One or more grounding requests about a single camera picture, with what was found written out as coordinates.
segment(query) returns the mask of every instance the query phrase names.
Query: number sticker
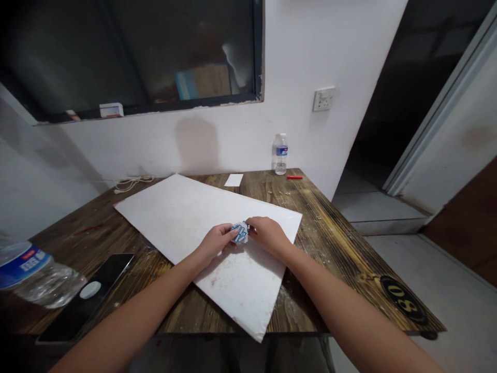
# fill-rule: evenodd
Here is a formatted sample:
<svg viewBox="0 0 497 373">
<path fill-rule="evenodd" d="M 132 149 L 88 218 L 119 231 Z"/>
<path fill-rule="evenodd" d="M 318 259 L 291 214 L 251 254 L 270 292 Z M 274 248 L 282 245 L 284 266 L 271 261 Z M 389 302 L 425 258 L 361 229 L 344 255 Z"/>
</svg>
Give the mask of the number sticker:
<svg viewBox="0 0 497 373">
<path fill-rule="evenodd" d="M 387 296 L 409 320 L 419 325 L 428 325 L 424 309 L 408 289 L 390 276 L 381 276 L 379 281 Z"/>
</svg>

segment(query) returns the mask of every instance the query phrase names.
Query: brown door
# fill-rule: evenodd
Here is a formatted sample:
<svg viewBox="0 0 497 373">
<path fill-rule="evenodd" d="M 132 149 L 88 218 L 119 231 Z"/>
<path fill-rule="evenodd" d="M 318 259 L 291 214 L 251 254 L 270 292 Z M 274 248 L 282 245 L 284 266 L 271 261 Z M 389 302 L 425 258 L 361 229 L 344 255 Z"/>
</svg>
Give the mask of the brown door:
<svg viewBox="0 0 497 373">
<path fill-rule="evenodd" d="M 423 234 L 497 286 L 497 157 L 445 205 Z"/>
</svg>

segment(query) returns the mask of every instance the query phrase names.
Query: hand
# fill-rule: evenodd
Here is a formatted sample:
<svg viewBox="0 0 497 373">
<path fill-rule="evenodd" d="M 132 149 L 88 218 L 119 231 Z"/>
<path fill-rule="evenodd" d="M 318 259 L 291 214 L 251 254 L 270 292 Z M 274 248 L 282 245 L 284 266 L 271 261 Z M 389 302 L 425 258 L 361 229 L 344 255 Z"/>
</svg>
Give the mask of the hand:
<svg viewBox="0 0 497 373">
<path fill-rule="evenodd" d="M 268 217 L 248 218 L 246 222 L 250 225 L 248 235 L 266 251 L 281 260 L 284 250 L 291 246 L 281 226 Z"/>
<path fill-rule="evenodd" d="M 230 231 L 231 227 L 233 224 L 230 223 L 212 227 L 198 248 L 195 249 L 194 253 L 200 258 L 203 268 L 207 267 L 225 247 L 236 247 L 236 244 L 230 241 L 238 235 L 238 229 Z"/>
</svg>

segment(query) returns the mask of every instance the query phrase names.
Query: white cable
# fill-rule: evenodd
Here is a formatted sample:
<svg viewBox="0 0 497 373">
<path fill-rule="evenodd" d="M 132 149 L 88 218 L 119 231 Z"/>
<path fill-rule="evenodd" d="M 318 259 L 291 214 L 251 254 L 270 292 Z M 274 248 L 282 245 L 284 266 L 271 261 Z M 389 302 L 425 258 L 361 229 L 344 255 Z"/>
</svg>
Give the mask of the white cable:
<svg viewBox="0 0 497 373">
<path fill-rule="evenodd" d="M 124 178 L 124 179 L 115 181 L 114 193 L 119 194 L 119 193 L 124 193 L 124 192 L 130 191 L 140 181 L 141 182 L 152 182 L 152 181 L 154 181 L 154 179 L 155 179 L 154 175 L 146 175 L 146 176 L 129 177 L 129 178 Z"/>
</svg>

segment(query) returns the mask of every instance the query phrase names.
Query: white paper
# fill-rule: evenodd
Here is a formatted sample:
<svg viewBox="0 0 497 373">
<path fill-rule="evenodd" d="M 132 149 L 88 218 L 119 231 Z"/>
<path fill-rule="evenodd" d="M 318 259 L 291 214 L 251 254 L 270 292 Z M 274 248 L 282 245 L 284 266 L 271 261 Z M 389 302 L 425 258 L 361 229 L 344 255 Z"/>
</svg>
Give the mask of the white paper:
<svg viewBox="0 0 497 373">
<path fill-rule="evenodd" d="M 228 180 L 224 183 L 225 187 L 239 187 L 242 182 L 243 174 L 229 174 Z"/>
<path fill-rule="evenodd" d="M 173 175 L 115 208 L 174 264 L 187 257 L 215 225 L 252 216 L 276 220 L 294 242 L 302 214 Z M 197 286 L 256 341 L 271 319 L 285 266 L 252 239 L 223 252 L 196 279 Z"/>
</svg>

